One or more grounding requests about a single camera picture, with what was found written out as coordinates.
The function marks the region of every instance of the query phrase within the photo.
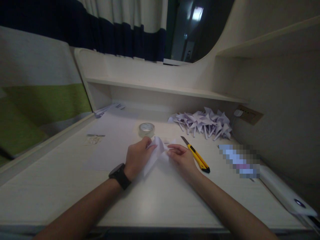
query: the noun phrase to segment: yellow utility knife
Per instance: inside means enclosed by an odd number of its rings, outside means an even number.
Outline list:
[[[185,137],[182,137],[182,140],[186,143],[187,147],[191,150],[193,157],[196,159],[200,169],[206,173],[210,172],[210,168],[207,165],[207,163],[203,160],[203,158],[200,156],[200,154],[191,146],[191,144],[185,139]]]

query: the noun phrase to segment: forearm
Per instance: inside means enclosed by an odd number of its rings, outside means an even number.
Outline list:
[[[117,180],[108,179],[49,224],[34,239],[83,239],[122,191]]]
[[[256,216],[200,172],[190,183],[223,225],[239,239],[278,239]]]

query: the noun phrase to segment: shelf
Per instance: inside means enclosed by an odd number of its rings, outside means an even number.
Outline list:
[[[233,96],[230,96],[227,94],[216,93],[216,92],[200,90],[200,89],[175,87],[175,86],[143,83],[143,82],[134,82],[134,81],[130,81],[130,80],[123,80],[123,79],[109,78],[109,77],[105,78],[105,79],[87,78],[86,80],[88,82],[92,82],[92,83],[107,84],[107,85],[119,86],[119,87],[137,88],[137,89],[144,89],[144,90],[150,90],[150,91],[156,91],[156,92],[173,93],[173,94],[193,96],[193,97],[217,99],[217,100],[230,101],[230,102],[238,102],[238,103],[248,103],[249,102],[246,99],[241,99],[241,98],[233,97]]]
[[[222,50],[217,56],[259,58],[320,50],[320,16]]]

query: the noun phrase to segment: window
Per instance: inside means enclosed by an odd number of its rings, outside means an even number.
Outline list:
[[[168,0],[164,64],[186,65],[218,41],[234,0]]]

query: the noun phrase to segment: green stripe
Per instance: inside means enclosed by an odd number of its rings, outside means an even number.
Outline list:
[[[44,140],[47,136],[26,118],[9,100],[0,98],[0,146],[14,156]]]
[[[0,156],[0,167],[2,167],[3,165],[9,163],[10,161],[2,156]]]
[[[3,87],[16,108],[36,126],[91,112],[83,84]]]

